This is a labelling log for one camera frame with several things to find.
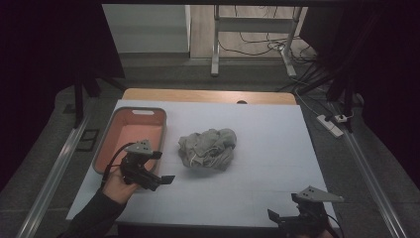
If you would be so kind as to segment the person's left hand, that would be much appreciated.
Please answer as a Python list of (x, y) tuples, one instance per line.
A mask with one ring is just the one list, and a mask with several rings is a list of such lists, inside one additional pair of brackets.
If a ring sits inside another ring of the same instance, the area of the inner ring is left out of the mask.
[(102, 192), (119, 204), (125, 204), (139, 188), (136, 183), (126, 184), (120, 169), (114, 170), (106, 180)]

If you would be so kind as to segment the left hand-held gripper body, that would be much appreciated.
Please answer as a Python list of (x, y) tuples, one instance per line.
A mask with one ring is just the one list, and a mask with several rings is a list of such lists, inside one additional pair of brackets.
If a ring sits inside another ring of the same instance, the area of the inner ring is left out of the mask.
[(142, 188), (155, 191), (160, 185), (160, 177), (146, 168), (155, 152), (149, 140), (138, 141), (124, 149), (126, 156), (122, 159), (120, 170), (126, 184), (136, 183)]

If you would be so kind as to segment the white table mat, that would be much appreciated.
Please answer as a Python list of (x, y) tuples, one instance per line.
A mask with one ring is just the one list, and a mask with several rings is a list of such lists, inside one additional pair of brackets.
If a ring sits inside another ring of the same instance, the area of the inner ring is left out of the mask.
[[(297, 105), (157, 101), (154, 106), (166, 113), (158, 171), (174, 181), (155, 191), (138, 189), (121, 223), (269, 227), (270, 210), (297, 214), (293, 193), (309, 185), (326, 187)], [(223, 172), (185, 167), (179, 138), (211, 128), (236, 133), (232, 163)]]

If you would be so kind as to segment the grey metal stand frame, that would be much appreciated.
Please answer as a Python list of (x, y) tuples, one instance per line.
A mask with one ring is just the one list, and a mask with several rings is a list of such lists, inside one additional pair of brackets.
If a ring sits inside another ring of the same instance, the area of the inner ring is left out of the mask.
[(302, 7), (295, 7), (289, 19), (276, 18), (241, 18), (221, 17), (220, 6), (214, 6), (214, 41), (211, 59), (212, 76), (219, 75), (219, 34), (220, 33), (276, 33), (286, 34), (287, 39), (280, 51), (286, 72), (289, 77), (296, 77), (296, 71), (290, 59), (290, 48), (299, 24)]

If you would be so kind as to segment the person's right hand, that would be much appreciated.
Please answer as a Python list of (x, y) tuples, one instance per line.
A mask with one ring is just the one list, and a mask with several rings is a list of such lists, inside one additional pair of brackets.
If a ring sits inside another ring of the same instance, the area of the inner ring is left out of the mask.
[[(311, 238), (311, 237), (310, 236), (307, 236), (307, 235), (296, 235), (296, 238)], [(333, 237), (333, 235), (329, 231), (324, 230), (316, 238), (334, 238), (334, 237)]]

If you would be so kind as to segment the grey garment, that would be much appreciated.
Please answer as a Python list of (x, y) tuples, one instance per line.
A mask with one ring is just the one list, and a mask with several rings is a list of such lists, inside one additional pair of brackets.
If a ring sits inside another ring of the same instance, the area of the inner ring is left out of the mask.
[(225, 171), (234, 159), (236, 133), (231, 129), (209, 129), (178, 140), (178, 154), (188, 168)]

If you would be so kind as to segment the aluminium rail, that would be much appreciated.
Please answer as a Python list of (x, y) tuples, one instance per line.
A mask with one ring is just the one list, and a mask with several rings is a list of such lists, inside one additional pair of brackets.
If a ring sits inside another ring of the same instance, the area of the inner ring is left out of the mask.
[(90, 115), (86, 115), (79, 125), (70, 131), (16, 238), (34, 238), (89, 120)]
[(407, 201), (406, 187), (399, 185), (404, 181), (402, 167), (365, 124), (362, 112), (361, 107), (353, 110), (345, 141), (391, 237), (411, 238), (398, 208)]

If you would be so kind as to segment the white cabinet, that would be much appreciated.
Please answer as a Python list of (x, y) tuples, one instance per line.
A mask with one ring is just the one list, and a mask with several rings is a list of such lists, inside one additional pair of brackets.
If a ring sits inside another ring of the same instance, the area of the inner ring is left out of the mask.
[(190, 52), (189, 5), (103, 4), (120, 54)]

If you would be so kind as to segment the black floor plate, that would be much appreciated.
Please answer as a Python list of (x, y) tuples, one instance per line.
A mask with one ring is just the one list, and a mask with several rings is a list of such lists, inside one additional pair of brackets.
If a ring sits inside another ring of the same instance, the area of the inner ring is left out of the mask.
[(98, 129), (85, 129), (76, 146), (76, 152), (92, 152), (99, 135)]

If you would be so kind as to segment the black tripod stand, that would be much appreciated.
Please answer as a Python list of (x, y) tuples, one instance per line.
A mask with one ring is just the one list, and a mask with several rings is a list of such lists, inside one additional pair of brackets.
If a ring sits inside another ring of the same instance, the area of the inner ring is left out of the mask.
[(127, 87), (116, 78), (108, 75), (98, 68), (76, 69), (73, 74), (74, 79), (74, 103), (75, 103), (75, 123), (73, 128), (77, 129), (84, 119), (83, 107), (83, 89), (86, 89), (90, 97), (98, 97), (101, 93), (97, 78), (100, 78), (108, 84), (125, 91)]

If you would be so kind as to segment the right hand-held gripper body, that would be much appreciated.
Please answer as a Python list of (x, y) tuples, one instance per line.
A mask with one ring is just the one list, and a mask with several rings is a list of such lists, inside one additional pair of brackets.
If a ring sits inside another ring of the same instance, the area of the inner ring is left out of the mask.
[(287, 238), (296, 238), (296, 235), (307, 235), (316, 238), (324, 230), (329, 231), (334, 238), (344, 238), (340, 228), (339, 235), (330, 223), (332, 218), (325, 209), (325, 202), (343, 202), (344, 199), (336, 194), (321, 190), (309, 185), (296, 193), (297, 216), (280, 217), (278, 228)]

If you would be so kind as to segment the orange basket with grey rim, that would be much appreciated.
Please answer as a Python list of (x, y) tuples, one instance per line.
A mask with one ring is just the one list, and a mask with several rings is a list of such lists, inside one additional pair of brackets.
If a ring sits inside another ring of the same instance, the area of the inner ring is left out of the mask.
[(98, 146), (92, 167), (103, 174), (117, 151), (127, 143), (145, 139), (153, 151), (160, 151), (164, 140), (166, 113), (161, 108), (121, 107), (116, 109)]

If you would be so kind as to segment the white power strip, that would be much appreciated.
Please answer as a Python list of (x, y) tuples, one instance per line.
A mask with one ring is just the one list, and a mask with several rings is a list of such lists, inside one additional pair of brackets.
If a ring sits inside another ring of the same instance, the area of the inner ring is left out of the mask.
[(343, 131), (339, 129), (333, 122), (328, 120), (325, 115), (316, 117), (317, 121), (335, 138), (340, 138), (344, 135)]

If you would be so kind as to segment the black curtain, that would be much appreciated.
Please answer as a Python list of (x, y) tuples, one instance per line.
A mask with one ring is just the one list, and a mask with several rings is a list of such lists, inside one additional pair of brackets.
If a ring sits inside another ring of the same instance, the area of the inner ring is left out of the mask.
[(125, 73), (104, 0), (0, 0), (0, 191), (54, 109), (79, 81), (93, 95), (102, 75)]
[(366, 124), (420, 188), (420, 0), (310, 7), (300, 37), (334, 70), (355, 47), (374, 11), (379, 18), (327, 98), (338, 99), (351, 79), (364, 100)]

